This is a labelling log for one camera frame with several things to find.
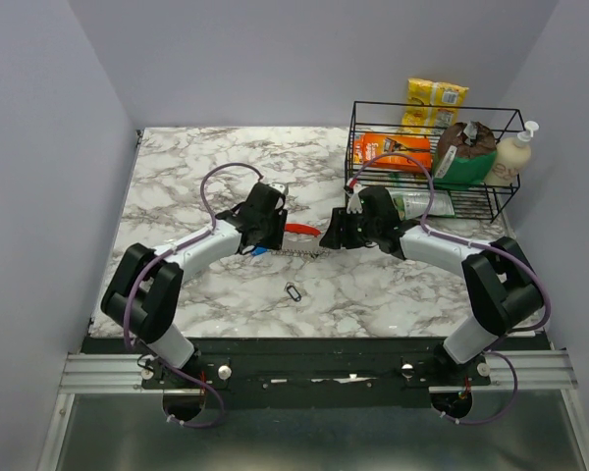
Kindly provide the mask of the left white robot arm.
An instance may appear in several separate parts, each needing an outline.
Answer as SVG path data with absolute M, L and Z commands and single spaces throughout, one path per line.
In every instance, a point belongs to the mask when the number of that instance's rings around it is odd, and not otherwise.
M 174 324 L 182 287 L 223 258 L 256 246 L 279 248 L 287 194 L 285 184 L 258 182 L 203 230 L 155 248 L 135 243 L 124 253 L 100 310 L 166 362 L 164 375 L 174 386 L 190 386 L 198 373 L 196 349 Z

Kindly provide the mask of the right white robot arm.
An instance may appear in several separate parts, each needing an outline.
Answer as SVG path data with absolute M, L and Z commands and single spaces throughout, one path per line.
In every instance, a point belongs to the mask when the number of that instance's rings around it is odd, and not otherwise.
M 319 241 L 321 247 L 338 250 L 375 245 L 400 260 L 423 262 L 464 279 L 471 315 L 435 350 L 431 364 L 439 382 L 456 383 L 467 373 L 467 363 L 548 307 L 514 239 L 467 240 L 403 220 L 391 194 L 381 186 L 355 192 L 350 200 L 355 209 L 332 210 L 330 225 Z

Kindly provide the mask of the blue key tag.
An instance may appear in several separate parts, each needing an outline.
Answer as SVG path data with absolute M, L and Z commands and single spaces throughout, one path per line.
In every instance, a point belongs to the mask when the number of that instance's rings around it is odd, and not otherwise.
M 250 255 L 255 257 L 255 256 L 259 256 L 262 255 L 264 253 L 267 252 L 267 249 L 264 247 L 255 247 L 251 252 Z

